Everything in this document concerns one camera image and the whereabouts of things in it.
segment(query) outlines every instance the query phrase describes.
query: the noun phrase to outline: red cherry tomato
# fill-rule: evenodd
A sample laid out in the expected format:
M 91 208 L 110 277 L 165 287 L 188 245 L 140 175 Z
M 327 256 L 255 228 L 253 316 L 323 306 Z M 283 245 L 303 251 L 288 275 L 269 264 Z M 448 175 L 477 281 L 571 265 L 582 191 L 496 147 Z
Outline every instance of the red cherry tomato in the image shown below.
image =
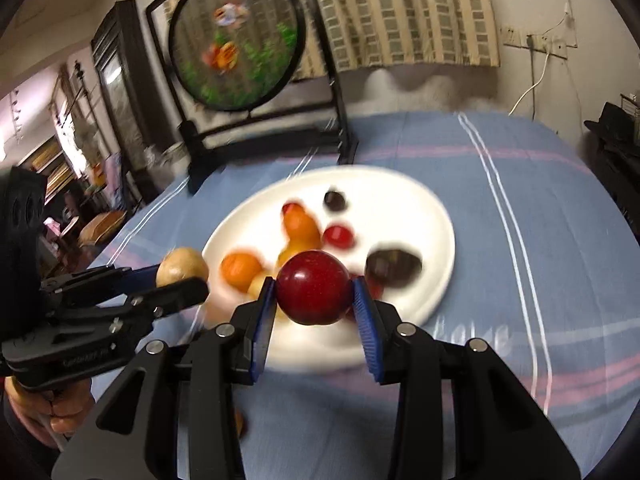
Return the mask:
M 300 209 L 300 211 L 302 212 L 305 210 L 305 208 L 302 207 L 302 204 L 300 202 L 296 202 L 295 200 L 290 200 L 284 206 L 282 206 L 282 209 L 281 209 L 282 216 L 284 216 L 285 213 L 292 208 Z
M 356 240 L 349 227 L 343 224 L 332 224 L 322 233 L 322 243 L 337 249 L 351 249 Z

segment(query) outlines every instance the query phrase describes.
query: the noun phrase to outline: white plate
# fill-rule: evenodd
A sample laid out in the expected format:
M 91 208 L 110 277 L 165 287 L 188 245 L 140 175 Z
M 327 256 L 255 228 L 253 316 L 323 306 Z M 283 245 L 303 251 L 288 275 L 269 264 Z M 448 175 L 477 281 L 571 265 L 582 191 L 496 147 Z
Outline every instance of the white plate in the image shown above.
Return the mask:
M 346 211 L 331 214 L 322 199 L 329 187 L 343 192 Z M 337 166 L 282 180 L 241 203 L 211 235 L 202 256 L 211 269 L 209 304 L 222 308 L 249 301 L 220 278 L 226 254 L 249 248 L 271 268 L 287 243 L 280 208 L 299 200 L 316 216 L 320 229 L 329 222 L 350 224 L 356 247 L 327 249 L 353 272 L 363 272 L 367 254 L 377 245 L 406 245 L 422 255 L 422 272 L 410 286 L 387 289 L 383 301 L 393 304 L 402 320 L 423 324 L 436 309 L 453 270 L 453 225 L 440 200 L 423 184 L 404 174 L 370 166 Z M 329 326 L 302 326 L 276 320 L 267 366 L 286 371 L 332 370 L 364 361 L 356 326 L 341 320 Z

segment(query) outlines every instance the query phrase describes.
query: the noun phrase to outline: blue tablecloth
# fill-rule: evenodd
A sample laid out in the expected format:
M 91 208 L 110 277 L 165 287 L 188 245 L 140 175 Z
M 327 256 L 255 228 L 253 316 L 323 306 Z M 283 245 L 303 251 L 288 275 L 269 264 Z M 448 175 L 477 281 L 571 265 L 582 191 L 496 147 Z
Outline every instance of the blue tablecloth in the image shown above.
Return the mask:
M 453 276 L 427 330 L 457 343 L 487 339 L 588 473 L 640 397 L 640 249 L 613 201 L 572 150 L 537 123 L 416 112 L 358 118 L 351 126 L 360 139 L 357 164 L 423 182 L 452 219 Z M 95 265 L 141 267 L 174 247 L 201 250 L 254 192 L 334 163 L 308 156 L 227 167 L 193 197 L 180 178 Z M 193 317 L 191 309 L 160 320 L 149 338 L 175 344 Z M 94 392 L 112 379 L 97 378 Z M 242 441 L 247 477 L 386 478 L 397 396 L 363 367 L 322 376 L 267 371 L 236 394 L 250 424 Z

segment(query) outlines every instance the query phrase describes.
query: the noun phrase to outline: orange fruit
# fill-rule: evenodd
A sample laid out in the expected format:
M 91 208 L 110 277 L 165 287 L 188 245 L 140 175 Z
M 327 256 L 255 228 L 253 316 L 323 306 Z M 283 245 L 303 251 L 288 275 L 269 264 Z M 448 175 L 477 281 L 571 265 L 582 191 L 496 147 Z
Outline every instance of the orange fruit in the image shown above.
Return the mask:
M 280 268 L 292 259 L 296 254 L 303 253 L 304 251 L 311 251 L 314 249 L 320 249 L 320 240 L 291 240 L 287 246 L 278 255 L 278 261 L 276 267 Z
M 220 263 L 220 275 L 235 290 L 246 294 L 253 279 L 264 269 L 253 253 L 229 253 Z
M 284 230 L 292 241 L 305 241 L 318 245 L 320 248 L 320 229 L 316 220 L 299 208 L 290 208 L 283 218 Z

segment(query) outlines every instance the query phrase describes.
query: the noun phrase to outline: electrical outlet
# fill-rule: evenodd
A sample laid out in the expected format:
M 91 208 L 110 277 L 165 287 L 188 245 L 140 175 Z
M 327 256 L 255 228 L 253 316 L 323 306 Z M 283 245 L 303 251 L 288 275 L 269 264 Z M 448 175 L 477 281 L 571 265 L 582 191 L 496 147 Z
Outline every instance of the electrical outlet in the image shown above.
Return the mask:
M 541 34 L 532 34 L 531 39 L 533 40 L 533 50 L 546 54 L 548 43 L 546 36 L 542 36 Z
M 551 55 L 561 57 L 562 59 L 568 59 L 566 41 L 558 39 L 553 40 L 551 45 Z
M 542 36 L 544 43 L 544 52 L 550 52 L 552 56 L 567 59 L 566 41 L 562 38 L 553 38 L 550 36 Z
M 522 37 L 519 30 L 507 25 L 500 29 L 500 35 L 502 44 L 522 48 Z

